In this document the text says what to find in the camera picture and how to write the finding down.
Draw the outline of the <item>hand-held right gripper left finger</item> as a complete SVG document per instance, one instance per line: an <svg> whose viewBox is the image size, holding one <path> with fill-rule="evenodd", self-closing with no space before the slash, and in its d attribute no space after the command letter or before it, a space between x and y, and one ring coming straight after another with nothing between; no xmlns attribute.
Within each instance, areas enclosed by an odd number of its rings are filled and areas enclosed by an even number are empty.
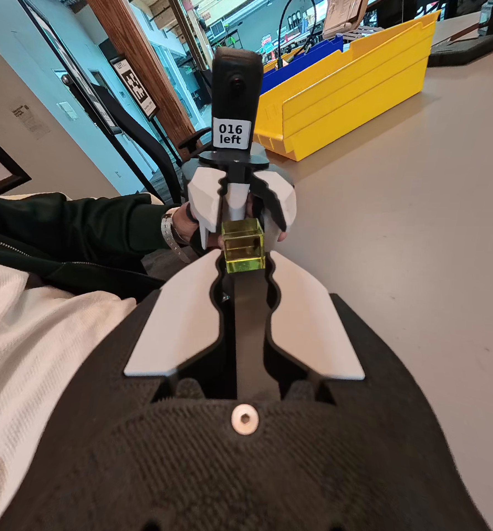
<svg viewBox="0 0 493 531"><path fill-rule="evenodd" d="M210 379L223 370L222 251L187 265L161 288L124 368L127 377Z"/></svg>

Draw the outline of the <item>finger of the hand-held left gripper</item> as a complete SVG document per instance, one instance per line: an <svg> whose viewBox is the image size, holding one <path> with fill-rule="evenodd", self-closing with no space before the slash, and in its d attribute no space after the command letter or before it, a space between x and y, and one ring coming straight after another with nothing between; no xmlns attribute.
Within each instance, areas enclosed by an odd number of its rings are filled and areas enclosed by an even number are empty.
<svg viewBox="0 0 493 531"><path fill-rule="evenodd" d="M272 251L295 221L295 188L277 171L256 171L251 177L251 194L261 201L261 213L256 216L262 223L265 251Z"/></svg>
<svg viewBox="0 0 493 531"><path fill-rule="evenodd" d="M201 246L208 247L210 233L216 233L221 213L220 190L225 172L211 167L198 167L188 183L190 208L199 223Z"/></svg>

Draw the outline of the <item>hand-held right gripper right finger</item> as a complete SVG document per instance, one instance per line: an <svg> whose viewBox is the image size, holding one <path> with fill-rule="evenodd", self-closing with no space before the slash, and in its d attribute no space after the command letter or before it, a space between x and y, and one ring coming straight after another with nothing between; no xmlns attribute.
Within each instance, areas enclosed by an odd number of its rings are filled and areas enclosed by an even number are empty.
<svg viewBox="0 0 493 531"><path fill-rule="evenodd" d="M270 259L277 301L268 339L276 351L324 379L364 380L365 372L327 289L280 253L271 251Z"/></svg>

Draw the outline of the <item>yellow-green transparent cube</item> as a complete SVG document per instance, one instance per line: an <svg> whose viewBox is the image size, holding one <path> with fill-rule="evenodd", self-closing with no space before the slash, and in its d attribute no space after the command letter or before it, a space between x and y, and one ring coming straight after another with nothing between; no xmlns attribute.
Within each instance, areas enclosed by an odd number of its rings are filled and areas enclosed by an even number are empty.
<svg viewBox="0 0 493 531"><path fill-rule="evenodd" d="M228 274L265 269L264 232L257 218L224 221L221 235Z"/></svg>

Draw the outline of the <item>person's left forearm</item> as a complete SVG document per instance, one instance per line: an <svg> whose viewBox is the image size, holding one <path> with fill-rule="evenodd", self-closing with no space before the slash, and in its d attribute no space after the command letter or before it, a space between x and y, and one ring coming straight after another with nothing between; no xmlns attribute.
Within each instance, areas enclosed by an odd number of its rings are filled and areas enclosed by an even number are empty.
<svg viewBox="0 0 493 531"><path fill-rule="evenodd" d="M169 209L153 203L149 194L80 200L61 193L0 197L0 253L139 271L145 256L167 247L161 220Z"/></svg>

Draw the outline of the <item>grey desk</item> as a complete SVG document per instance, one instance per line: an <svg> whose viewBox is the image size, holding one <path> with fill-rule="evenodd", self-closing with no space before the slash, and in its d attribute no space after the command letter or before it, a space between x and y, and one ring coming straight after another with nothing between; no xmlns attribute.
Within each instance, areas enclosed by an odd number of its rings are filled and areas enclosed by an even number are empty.
<svg viewBox="0 0 493 531"><path fill-rule="evenodd" d="M299 163L278 251L389 345L493 529L493 52Z"/></svg>

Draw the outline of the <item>person's left hand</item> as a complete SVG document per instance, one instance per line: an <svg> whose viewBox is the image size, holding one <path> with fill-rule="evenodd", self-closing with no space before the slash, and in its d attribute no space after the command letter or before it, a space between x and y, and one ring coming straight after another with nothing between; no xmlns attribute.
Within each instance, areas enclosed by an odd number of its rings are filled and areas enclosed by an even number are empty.
<svg viewBox="0 0 493 531"><path fill-rule="evenodd" d="M263 203L259 197L256 197L249 193L247 197L247 202L245 204L246 210L245 215L248 218L254 217L254 210L258 206L263 206ZM165 241L165 249L167 250L173 250L177 256L178 255L178 249L182 249L186 246L192 246L193 244L190 244L190 240L192 239L194 233L199 229L199 223L195 217L194 214L191 213L190 210L190 203L186 202L182 204L181 207L179 207L170 218L170 229L169 232L162 231L163 232L163 239ZM167 239L165 238L165 235L169 234L172 236L169 238L169 241L174 243L168 243ZM287 237L286 232L281 232L278 235L277 242L282 242ZM223 237L221 235L221 232L217 233L209 233L208 235L208 241L207 241L207 249L212 250L220 248L223 249Z"/></svg>

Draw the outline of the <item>silver wristwatch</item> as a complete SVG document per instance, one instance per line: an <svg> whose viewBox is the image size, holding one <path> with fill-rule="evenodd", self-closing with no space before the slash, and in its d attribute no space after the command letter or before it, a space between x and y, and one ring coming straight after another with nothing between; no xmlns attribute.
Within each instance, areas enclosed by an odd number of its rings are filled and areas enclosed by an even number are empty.
<svg viewBox="0 0 493 531"><path fill-rule="evenodd" d="M190 247L190 243L184 240L176 231L176 228L173 223L173 217L176 211L179 208L170 208L167 210L167 212L162 216L161 219L161 234L163 236L163 239L165 243L169 246L169 248L178 256L178 258L186 263L190 264L192 262L192 258L186 254L184 251L185 248Z"/></svg>

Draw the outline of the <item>blue plastic bin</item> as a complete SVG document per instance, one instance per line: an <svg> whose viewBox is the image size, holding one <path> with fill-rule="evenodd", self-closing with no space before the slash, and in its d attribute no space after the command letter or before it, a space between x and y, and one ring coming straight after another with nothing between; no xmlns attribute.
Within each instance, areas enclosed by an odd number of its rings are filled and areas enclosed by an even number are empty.
<svg viewBox="0 0 493 531"><path fill-rule="evenodd" d="M293 59L281 69L273 68L265 72L261 86L261 95L289 80L291 77L309 68L335 51L343 51L343 34L336 34L333 39L323 40L312 46L306 54L300 53L296 59Z"/></svg>

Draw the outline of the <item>dark green zip jacket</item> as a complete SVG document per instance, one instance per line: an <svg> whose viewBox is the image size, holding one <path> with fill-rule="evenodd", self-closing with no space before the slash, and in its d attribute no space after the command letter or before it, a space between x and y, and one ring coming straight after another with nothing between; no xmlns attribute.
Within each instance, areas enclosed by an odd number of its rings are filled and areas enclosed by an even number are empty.
<svg viewBox="0 0 493 531"><path fill-rule="evenodd" d="M109 267L84 260L62 260L0 235L0 265L16 269L39 279L43 284L74 295L105 291L121 299L141 302L165 284L143 269Z"/></svg>

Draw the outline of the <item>black framed marker sign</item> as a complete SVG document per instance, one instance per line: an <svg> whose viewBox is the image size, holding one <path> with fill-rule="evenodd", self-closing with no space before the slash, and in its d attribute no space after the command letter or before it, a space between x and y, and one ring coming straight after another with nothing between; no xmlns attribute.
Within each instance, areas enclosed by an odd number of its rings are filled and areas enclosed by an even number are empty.
<svg viewBox="0 0 493 531"><path fill-rule="evenodd" d="M137 76L129 61L125 56L120 56L111 60L110 65L147 120L151 122L156 116L159 107L151 98L150 93Z"/></svg>

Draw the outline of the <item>yellow plastic bin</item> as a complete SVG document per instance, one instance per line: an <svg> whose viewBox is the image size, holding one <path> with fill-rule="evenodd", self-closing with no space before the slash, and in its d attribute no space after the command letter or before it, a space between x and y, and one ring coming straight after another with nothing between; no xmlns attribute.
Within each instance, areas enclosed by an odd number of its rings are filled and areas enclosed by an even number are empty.
<svg viewBox="0 0 493 531"><path fill-rule="evenodd" d="M440 15L359 38L261 95L253 140L298 162L421 92Z"/></svg>

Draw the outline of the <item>cardboard sign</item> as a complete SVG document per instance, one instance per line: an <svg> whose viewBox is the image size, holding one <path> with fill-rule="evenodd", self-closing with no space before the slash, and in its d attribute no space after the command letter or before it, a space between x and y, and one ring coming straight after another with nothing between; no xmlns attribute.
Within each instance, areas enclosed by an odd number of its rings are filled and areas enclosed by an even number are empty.
<svg viewBox="0 0 493 531"><path fill-rule="evenodd" d="M362 22L368 1L328 1L322 37L332 39L337 34L355 30Z"/></svg>

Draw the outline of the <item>black flat device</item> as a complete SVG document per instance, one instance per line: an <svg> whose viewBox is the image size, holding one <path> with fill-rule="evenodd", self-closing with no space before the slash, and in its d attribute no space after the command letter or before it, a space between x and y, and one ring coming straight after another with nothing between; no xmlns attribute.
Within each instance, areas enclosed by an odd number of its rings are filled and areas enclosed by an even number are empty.
<svg viewBox="0 0 493 531"><path fill-rule="evenodd" d="M428 68L467 65L493 52L493 35L438 43L431 47Z"/></svg>

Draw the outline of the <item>wooden post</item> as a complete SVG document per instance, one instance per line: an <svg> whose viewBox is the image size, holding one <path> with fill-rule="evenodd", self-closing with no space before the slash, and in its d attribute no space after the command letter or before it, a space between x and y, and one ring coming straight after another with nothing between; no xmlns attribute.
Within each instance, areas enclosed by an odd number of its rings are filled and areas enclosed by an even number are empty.
<svg viewBox="0 0 493 531"><path fill-rule="evenodd" d="M116 50L130 63L158 107L157 119L183 161L180 144L195 132L184 106L128 1L87 1Z"/></svg>

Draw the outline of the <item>white wall notice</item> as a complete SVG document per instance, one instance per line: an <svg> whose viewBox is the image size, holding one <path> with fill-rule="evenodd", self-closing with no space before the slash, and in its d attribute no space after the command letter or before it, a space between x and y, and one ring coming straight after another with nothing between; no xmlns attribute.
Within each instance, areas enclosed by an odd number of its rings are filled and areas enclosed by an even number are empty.
<svg viewBox="0 0 493 531"><path fill-rule="evenodd" d="M40 140L51 133L51 129L22 98L15 98L9 107L13 116L36 139Z"/></svg>

